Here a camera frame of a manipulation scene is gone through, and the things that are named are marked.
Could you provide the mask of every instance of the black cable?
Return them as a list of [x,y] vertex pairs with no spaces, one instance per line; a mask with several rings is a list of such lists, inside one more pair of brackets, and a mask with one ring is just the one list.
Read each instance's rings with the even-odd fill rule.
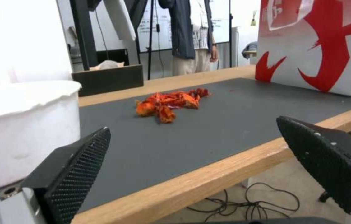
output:
[[[249,198],[248,198],[248,191],[249,191],[249,189],[251,189],[251,187],[253,187],[253,186],[257,185],[257,184],[262,184],[262,185],[264,185],[266,187],[269,187],[273,191],[283,192],[283,193],[291,195],[292,197],[295,198],[295,200],[297,202],[297,207],[296,208],[286,208],[286,207],[282,207],[282,206],[279,206],[279,205],[276,205],[276,204],[273,204],[273,203],[270,203],[270,202],[262,201],[262,200],[255,201],[255,202],[250,201]],[[286,210],[286,211],[292,211],[292,212],[295,212],[295,211],[297,211],[300,208],[299,198],[295,194],[293,194],[293,193],[291,193],[289,191],[286,191],[286,190],[276,189],[276,188],[271,187],[270,185],[268,185],[266,183],[261,183],[261,182],[254,183],[254,184],[250,185],[246,189],[246,191],[245,191],[245,200],[246,200],[246,202],[243,202],[243,203],[236,203],[236,202],[229,201],[228,200],[228,192],[226,190],[224,190],[224,193],[225,193],[225,200],[218,199],[218,198],[205,198],[206,200],[209,200],[209,201],[211,201],[213,203],[219,204],[219,207],[217,207],[215,209],[212,209],[212,210],[199,210],[199,209],[195,209],[195,208],[192,208],[192,207],[187,207],[187,209],[195,211],[195,212],[210,213],[210,215],[204,220],[204,223],[207,223],[207,221],[211,217],[215,216],[216,214],[219,214],[221,216],[230,216],[230,215],[234,214],[239,207],[246,207],[246,212],[245,212],[246,220],[249,219],[248,218],[249,212],[250,212],[250,220],[253,219],[254,211],[257,211],[259,219],[262,219],[263,218],[262,215],[264,215],[265,220],[268,220],[267,211],[273,211],[273,212],[276,212],[278,214],[281,214],[282,216],[284,216],[286,218],[290,218],[289,215],[285,214],[282,211],[275,210],[273,208],[263,207],[260,204],[267,204],[267,205],[271,205],[273,207],[276,207],[278,209],[282,209],[282,210]],[[225,213],[225,211],[228,209],[228,206],[233,207],[233,210],[231,212],[229,212],[229,213]]]
[[161,77],[164,78],[164,64],[163,64],[163,60],[161,59],[161,53],[160,53],[160,32],[158,32],[157,30],[159,26],[159,16],[157,14],[157,0],[155,0],[155,11],[156,11],[156,32],[157,32],[157,39],[159,44],[159,60],[161,64]]
[[99,19],[98,19],[98,14],[97,14],[97,9],[95,9],[95,17],[97,18],[98,27],[99,27],[99,30],[100,30],[100,32],[101,32],[101,36],[102,36],[102,40],[103,40],[103,45],[105,46],[106,59],[109,60],[108,48],[106,47],[105,38],[103,37],[103,32],[102,32],[102,29],[101,29],[101,27],[100,27],[100,23],[99,23]]

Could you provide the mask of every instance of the black box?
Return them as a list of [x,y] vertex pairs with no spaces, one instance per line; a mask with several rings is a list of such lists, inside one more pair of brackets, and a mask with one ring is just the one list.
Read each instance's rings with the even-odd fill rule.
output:
[[124,66],[105,70],[72,73],[74,81],[81,83],[79,96],[141,87],[144,85],[142,65]]

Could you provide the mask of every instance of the person's hand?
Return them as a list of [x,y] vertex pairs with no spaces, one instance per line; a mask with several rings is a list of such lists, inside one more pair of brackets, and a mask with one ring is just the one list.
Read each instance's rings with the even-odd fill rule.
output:
[[213,46],[213,48],[211,49],[210,62],[216,62],[217,60],[218,60],[217,47]]

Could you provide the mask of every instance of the black metal stand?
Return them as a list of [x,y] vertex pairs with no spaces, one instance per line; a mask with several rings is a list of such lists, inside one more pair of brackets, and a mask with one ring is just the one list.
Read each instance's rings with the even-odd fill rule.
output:
[[325,203],[329,199],[330,195],[325,191],[323,192],[320,197],[318,198],[318,201]]
[[232,68],[232,19],[231,0],[229,0],[229,68]]
[[84,70],[98,65],[87,1],[70,0]]
[[150,17],[150,27],[149,27],[149,47],[148,47],[148,80],[151,78],[151,62],[152,62],[152,31],[153,31],[153,2],[151,0],[151,17]]

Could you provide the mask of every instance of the tangled cable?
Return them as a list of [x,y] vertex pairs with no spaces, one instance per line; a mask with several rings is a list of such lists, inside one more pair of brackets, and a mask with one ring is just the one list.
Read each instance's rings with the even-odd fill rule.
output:
[[[272,189],[274,191],[283,192],[283,193],[291,195],[292,197],[295,198],[295,200],[297,202],[297,207],[296,208],[286,208],[286,207],[282,207],[282,206],[279,206],[279,205],[276,205],[276,204],[273,204],[273,203],[270,203],[270,202],[267,202],[267,201],[262,201],[262,200],[255,201],[255,202],[250,201],[248,196],[247,196],[247,193],[248,193],[249,189],[251,189],[251,187],[253,187],[253,186],[257,185],[257,184],[262,184],[262,185],[264,185],[266,187],[269,187],[270,189]],[[235,213],[236,210],[239,207],[247,207],[246,213],[245,213],[246,220],[249,219],[248,216],[249,216],[249,211],[250,210],[251,210],[250,211],[250,220],[253,219],[252,217],[253,217],[253,214],[254,214],[255,210],[257,210],[259,219],[262,219],[262,217],[263,217],[262,214],[265,215],[264,217],[265,217],[266,220],[268,219],[268,214],[266,213],[267,210],[279,213],[279,214],[283,215],[286,218],[290,218],[289,215],[285,214],[284,212],[281,212],[279,210],[275,210],[275,209],[272,209],[272,208],[268,208],[268,207],[263,207],[262,204],[271,205],[273,207],[276,207],[276,208],[279,208],[279,209],[282,209],[282,210],[285,210],[285,211],[291,211],[291,212],[297,211],[299,209],[299,207],[300,207],[299,198],[295,194],[293,194],[293,193],[291,193],[289,191],[286,191],[286,190],[276,189],[276,188],[271,187],[270,185],[268,185],[266,183],[262,183],[262,182],[254,183],[254,184],[250,185],[246,189],[246,191],[245,191],[246,202],[243,202],[243,203],[236,203],[236,202],[229,201],[228,200],[228,192],[226,190],[224,190],[224,193],[225,193],[225,200],[218,199],[218,198],[205,198],[205,200],[209,200],[209,201],[211,201],[213,203],[219,204],[219,207],[217,207],[217,208],[215,208],[213,210],[198,210],[198,209],[191,208],[191,207],[187,207],[187,209],[195,211],[195,212],[210,213],[210,215],[204,220],[204,223],[207,223],[207,221],[211,217],[215,216],[216,214],[219,214],[221,216],[230,216],[233,213]],[[233,207],[233,210],[231,210],[231,212],[226,213],[225,211],[228,209],[228,207]]]

